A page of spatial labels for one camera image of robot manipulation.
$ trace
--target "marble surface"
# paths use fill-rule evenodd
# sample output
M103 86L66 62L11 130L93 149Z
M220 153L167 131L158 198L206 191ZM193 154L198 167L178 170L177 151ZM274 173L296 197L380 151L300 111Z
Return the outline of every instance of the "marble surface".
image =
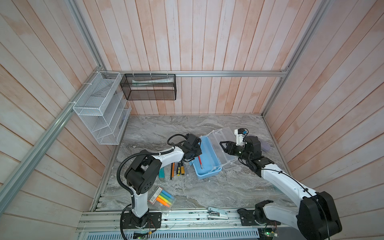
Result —
M202 115L202 116L131 116L128 120L122 144L120 146L111 176L109 178L103 201L99 210L121 210L131 202L129 193L116 181L116 170L119 164L129 155L142 149L161 151L168 148L167 139L176 133L193 133L206 135L212 130L230 127L235 130L245 127L250 135L256 135L266 141L271 149L263 155L275 161L285 170L282 159L260 116L242 115ZM121 176L132 160L122 169ZM177 201L174 209L190 209L205 207L255 207L255 204L270 199L284 205L293 205L290 199L268 181L258 177L246 166L234 162L230 170L223 169L218 175L199 180L193 166L185 165L185 175L175 176L170 180L170 165L165 167L165 181L158 177L155 185L163 187L173 194Z

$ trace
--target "black mesh basket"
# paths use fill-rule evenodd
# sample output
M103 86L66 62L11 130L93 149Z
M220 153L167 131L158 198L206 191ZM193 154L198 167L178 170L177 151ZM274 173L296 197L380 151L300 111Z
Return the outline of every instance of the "black mesh basket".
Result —
M129 74L120 86L127 100L176 100L175 74Z

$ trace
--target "screwdriver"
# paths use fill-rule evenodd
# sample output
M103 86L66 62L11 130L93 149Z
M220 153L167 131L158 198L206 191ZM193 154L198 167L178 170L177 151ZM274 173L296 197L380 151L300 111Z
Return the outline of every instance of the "screwdriver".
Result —
M184 175L184 174L185 174L184 163L183 163L183 161L181 161L181 175Z
M203 169L203 165L201 164L200 156L199 156L199 162L200 162L200 167L201 167L201 169Z
M171 180L173 180L174 172L175 172L175 163L172 163L170 166L170 179Z
M180 170L181 170L181 163L177 163L177 175L180 176Z

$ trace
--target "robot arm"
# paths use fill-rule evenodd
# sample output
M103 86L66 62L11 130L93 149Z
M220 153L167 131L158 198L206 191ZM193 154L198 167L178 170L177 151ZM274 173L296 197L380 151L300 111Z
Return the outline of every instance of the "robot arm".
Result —
M169 143L174 136L183 136L184 141L178 144ZM131 165L125 171L124 177L127 179L126 186L121 182L120 171L122 166L129 158L126 158L119 166L117 171L118 183L131 193L132 221L135 226L143 227L147 223L148 216L148 190L153 186L160 168L184 159L193 159L201 154L201 139L193 134L181 135L176 134L167 141L173 147L163 152L148 152L142 150L137 154Z
M266 200L255 205L254 218L259 224L276 220L298 229L305 238L322 240L341 232L342 226L333 198L316 192L282 171L272 160L262 156L257 137L244 128L235 130L236 143L220 142L224 152L235 155L259 177L286 194L297 207L280 206Z

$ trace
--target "blue plastic box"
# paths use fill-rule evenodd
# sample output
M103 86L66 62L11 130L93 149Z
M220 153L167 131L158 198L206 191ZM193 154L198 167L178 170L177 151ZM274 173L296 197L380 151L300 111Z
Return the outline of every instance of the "blue plastic box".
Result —
M204 179L207 177L215 176L222 170L222 165L217 157L214 148L212 147L211 142L207 136L202 136L201 138L201 152L200 155L201 163L203 169L200 167L199 158L196 157L193 161L190 162L190 165L193 164L195 167L195 172L198 179Z

